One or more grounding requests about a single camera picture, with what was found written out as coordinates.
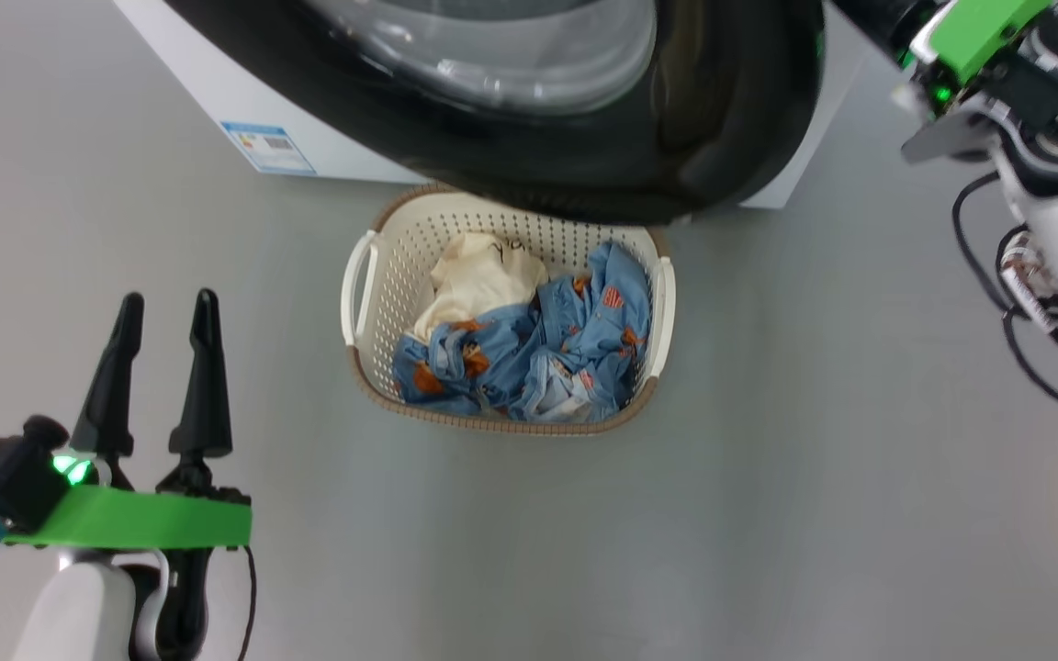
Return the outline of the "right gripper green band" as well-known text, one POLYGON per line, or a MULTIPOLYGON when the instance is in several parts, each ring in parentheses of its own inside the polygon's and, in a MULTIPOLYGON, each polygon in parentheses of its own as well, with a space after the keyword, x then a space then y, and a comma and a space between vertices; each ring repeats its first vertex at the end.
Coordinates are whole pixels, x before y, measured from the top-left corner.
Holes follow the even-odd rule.
POLYGON ((912 70, 895 103, 945 116, 973 91, 1016 116, 1054 116, 1058 84, 1020 54, 1054 0, 828 0, 873 45, 912 70))

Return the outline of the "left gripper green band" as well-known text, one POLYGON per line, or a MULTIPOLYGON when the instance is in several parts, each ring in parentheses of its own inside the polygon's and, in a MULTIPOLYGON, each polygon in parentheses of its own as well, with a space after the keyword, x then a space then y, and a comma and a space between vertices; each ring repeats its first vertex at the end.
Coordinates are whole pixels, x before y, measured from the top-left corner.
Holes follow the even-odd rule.
MULTIPOLYGON (((133 454, 129 404, 143 319, 143 295, 126 294, 72 432, 70 445, 76 452, 133 454)), ((187 394, 169 452, 185 460, 227 456, 232 452, 227 369, 219 299, 209 288, 198 290, 189 342, 187 394)), ((251 506, 89 484, 89 474, 101 465, 87 457, 55 455, 53 467, 70 481, 70 490, 38 532, 12 534, 11 544, 141 552, 238 548, 251 543, 251 506)))

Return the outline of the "black round washing machine door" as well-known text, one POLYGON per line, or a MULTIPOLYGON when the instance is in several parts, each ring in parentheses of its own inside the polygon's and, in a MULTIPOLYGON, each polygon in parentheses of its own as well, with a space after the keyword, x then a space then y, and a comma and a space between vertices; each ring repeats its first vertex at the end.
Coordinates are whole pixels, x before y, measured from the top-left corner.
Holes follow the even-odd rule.
POLYGON ((345 137, 523 210, 659 225, 806 137, 822 0, 167 0, 345 137))

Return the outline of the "cream white garment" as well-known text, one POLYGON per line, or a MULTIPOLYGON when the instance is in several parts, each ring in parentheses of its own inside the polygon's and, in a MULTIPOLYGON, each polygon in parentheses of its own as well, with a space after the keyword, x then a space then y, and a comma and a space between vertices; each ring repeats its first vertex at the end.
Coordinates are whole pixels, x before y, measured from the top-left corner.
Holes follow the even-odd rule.
POLYGON ((428 344, 437 327, 474 322, 492 310, 529 304, 547 280, 545 263, 519 241, 474 231, 459 234, 449 240, 430 272, 433 300, 408 334, 428 344))

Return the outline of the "blue denim garment orange patches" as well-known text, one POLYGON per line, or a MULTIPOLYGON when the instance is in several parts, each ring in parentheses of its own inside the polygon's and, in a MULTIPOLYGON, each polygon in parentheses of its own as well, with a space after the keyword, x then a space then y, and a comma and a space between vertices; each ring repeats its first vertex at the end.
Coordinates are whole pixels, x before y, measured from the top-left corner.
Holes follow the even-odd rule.
POLYGON ((646 272, 606 241, 579 274, 549 274, 529 304, 442 325, 428 344, 405 330, 393 382, 412 405, 458 417, 597 423, 628 405, 650 328, 646 272))

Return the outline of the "cream perforated laundry basket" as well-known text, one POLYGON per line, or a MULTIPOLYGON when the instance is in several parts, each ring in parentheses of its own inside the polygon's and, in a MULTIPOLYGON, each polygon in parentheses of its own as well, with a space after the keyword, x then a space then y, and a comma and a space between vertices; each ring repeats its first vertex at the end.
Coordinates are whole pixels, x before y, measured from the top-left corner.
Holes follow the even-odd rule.
POLYGON ((677 287, 662 229, 600 225, 503 206, 448 185, 419 185, 396 197, 355 244, 341 289, 341 332, 358 388, 382 409, 470 432, 579 438, 617 430, 654 397, 665 368, 676 317, 677 287), (551 272, 576 273, 597 244, 613 241, 644 268, 652 334, 621 414, 597 423, 530 423, 496 417, 458 417, 420 409, 400 397, 391 377, 400 335, 433 300, 430 273, 448 243, 482 231, 523 244, 551 272))

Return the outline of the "white front-load washing machine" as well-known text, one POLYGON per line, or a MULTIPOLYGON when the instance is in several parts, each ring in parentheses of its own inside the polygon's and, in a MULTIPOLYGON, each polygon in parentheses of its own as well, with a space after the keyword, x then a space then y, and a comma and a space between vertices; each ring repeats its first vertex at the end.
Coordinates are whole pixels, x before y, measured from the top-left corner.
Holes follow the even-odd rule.
MULTIPOLYGON (((223 131, 219 125, 223 121, 282 127, 318 171, 318 176, 289 176, 394 185, 427 183, 425 177, 358 145, 286 100, 211 45, 165 0, 113 3, 219 129, 223 131)), ((865 38, 831 6, 826 10, 826 68, 809 130, 794 158, 759 192, 742 201, 743 207, 781 209, 788 204, 861 67, 871 58, 872 47, 865 38)))

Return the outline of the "blue white energy label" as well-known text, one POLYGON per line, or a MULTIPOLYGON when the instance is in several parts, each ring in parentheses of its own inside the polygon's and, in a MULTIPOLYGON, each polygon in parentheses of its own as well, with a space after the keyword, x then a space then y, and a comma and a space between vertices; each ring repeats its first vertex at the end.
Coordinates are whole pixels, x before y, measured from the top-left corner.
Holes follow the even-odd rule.
POLYGON ((257 172, 318 176, 282 127, 227 121, 220 122, 219 126, 257 172))

